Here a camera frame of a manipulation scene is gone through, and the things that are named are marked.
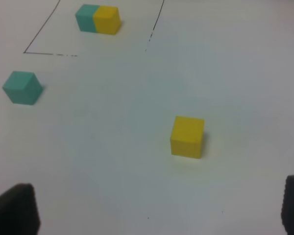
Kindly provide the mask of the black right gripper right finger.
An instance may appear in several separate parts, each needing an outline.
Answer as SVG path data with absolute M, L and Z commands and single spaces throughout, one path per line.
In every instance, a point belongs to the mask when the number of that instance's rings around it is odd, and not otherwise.
M 281 220 L 286 233 L 294 235 L 294 175 L 289 175 L 286 178 Z

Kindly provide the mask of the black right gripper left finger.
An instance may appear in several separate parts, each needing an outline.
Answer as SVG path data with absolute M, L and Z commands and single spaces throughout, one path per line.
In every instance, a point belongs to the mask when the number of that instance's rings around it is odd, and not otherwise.
M 0 235 L 36 235 L 40 224 L 32 184 L 16 184 L 0 195 Z

